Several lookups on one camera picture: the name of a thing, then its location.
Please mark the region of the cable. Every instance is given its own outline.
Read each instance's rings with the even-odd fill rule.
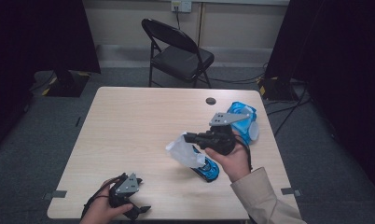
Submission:
[[[43,85],[45,85],[46,83],[48,83],[48,82],[51,80],[51,78],[52,78],[53,76],[54,76],[54,70],[53,70],[53,72],[51,73],[51,76],[50,76],[50,77],[49,77],[44,83],[40,84],[40,85],[37,86],[37,87],[33,87],[32,89],[30,89],[30,91],[35,91],[35,90],[37,90],[37,89],[43,87]]]
[[[252,84],[252,83],[256,83],[257,79],[259,79],[263,75],[264,75],[264,73],[262,73],[262,74],[260,74],[256,77],[250,77],[248,79],[241,79],[241,80],[225,80],[225,79],[210,78],[210,77],[209,77],[209,79],[211,79],[213,81],[220,81],[220,82],[225,82],[225,83],[229,83],[229,84]]]
[[[268,105],[274,105],[274,104],[294,104],[295,102],[294,101],[275,101],[275,102],[270,102],[268,104],[265,104],[264,107],[268,106]]]
[[[174,7],[174,10],[175,10],[175,15],[176,15],[176,21],[178,21],[178,30],[180,30],[181,27],[179,26],[179,16],[178,16],[179,7]]]
[[[112,178],[111,180],[109,180],[106,184],[104,184],[103,186],[100,187],[100,189],[97,190],[97,192],[95,192],[91,198],[89,198],[88,202],[86,204],[84,204],[84,208],[83,208],[83,211],[82,211],[82,216],[80,218],[80,220],[86,215],[87,211],[89,210],[90,208],[90,205],[92,204],[92,202],[94,202],[94,200],[97,199],[97,194],[99,194],[101,191],[103,191],[103,189],[105,189],[106,187],[108,187],[109,185],[113,184],[116,180],[118,179],[122,179],[121,175],[120,176],[117,176],[117,177],[114,177]]]
[[[202,24],[202,9],[203,9],[203,2],[200,4],[200,21],[199,21],[199,33],[198,33],[198,39],[197,39],[197,46],[200,46],[201,44],[201,24]]]
[[[266,69],[267,69],[267,66],[269,65],[269,63],[263,63],[263,70],[266,72]]]
[[[245,152],[248,155],[248,167],[249,167],[249,170],[252,171],[253,167],[252,167],[252,162],[251,162],[251,148],[249,148],[249,144],[247,142],[245,142],[245,140],[242,141],[242,140],[240,140],[240,139],[238,139],[236,137],[235,137],[235,140],[236,140],[237,143],[239,143],[241,146],[243,146],[243,149],[245,149]]]
[[[310,101],[311,101],[311,97],[310,97],[307,101],[301,103],[300,105],[305,105],[305,104],[309,103]],[[268,113],[267,116],[272,115],[272,114],[275,114],[275,113],[278,113],[278,112],[283,112],[283,111],[286,111],[286,110],[293,109],[293,107],[295,107],[295,106],[296,106],[296,105],[290,106],[290,107],[288,107],[288,108],[284,108],[284,109],[280,109],[280,110],[272,111],[272,112]]]
[[[284,124],[286,123],[286,120],[290,117],[290,115],[293,113],[293,111],[295,111],[295,109],[298,108],[299,105],[301,105],[300,103],[301,103],[301,101],[303,100],[303,96],[304,96],[304,93],[306,92],[306,90],[307,90],[307,85],[304,87],[304,91],[303,91],[303,93],[301,94],[298,103],[297,103],[296,105],[290,107],[290,108],[291,108],[291,111],[289,111],[289,114],[286,115],[286,117],[284,118],[283,122],[280,124],[280,126],[279,126],[279,127],[277,128],[277,130],[275,131],[275,133],[274,133],[274,137],[278,134],[278,132],[279,132],[279,131],[281,130],[281,128],[284,126]]]

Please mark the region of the electrical outlet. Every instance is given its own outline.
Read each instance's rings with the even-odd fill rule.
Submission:
[[[176,7],[178,12],[191,12],[191,2],[189,1],[172,1],[171,11],[175,12]]]
[[[176,7],[178,11],[181,11],[181,5],[181,1],[171,1],[171,11],[175,11]]]

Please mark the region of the gray carpet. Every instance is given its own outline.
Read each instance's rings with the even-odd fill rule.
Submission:
[[[208,71],[211,78],[227,80],[253,78],[262,72],[262,68],[228,67]],[[35,74],[34,87],[46,83],[51,74]],[[0,223],[78,223],[49,219],[49,201],[42,196],[57,188],[98,88],[144,87],[147,76],[148,68],[104,68],[100,75],[91,76],[79,98],[44,97],[41,93],[46,85],[34,90],[28,112],[0,145]],[[191,87],[160,73],[156,73],[156,79],[166,87]],[[257,90],[254,83],[212,80],[212,84],[215,89]],[[206,88],[204,83],[198,85]],[[294,87],[298,95],[303,93],[303,85]],[[302,192],[297,201],[303,219],[308,223],[375,224],[375,188],[355,160],[332,138],[331,126],[307,92],[302,102],[306,101],[280,129],[290,110],[269,115],[273,130],[279,129],[276,141],[291,185]],[[264,104],[268,113],[294,105],[268,101]]]

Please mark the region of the baseboard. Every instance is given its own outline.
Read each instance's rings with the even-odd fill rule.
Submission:
[[[215,55],[214,67],[262,67],[272,49],[227,49],[207,47]],[[99,45],[96,48],[100,67],[149,67],[150,48]]]

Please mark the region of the chair backrest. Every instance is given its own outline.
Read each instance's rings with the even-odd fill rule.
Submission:
[[[168,45],[191,53],[197,54],[199,52],[196,43],[188,35],[170,25],[152,19],[143,19],[141,24],[154,43],[156,43],[154,40],[156,38]]]

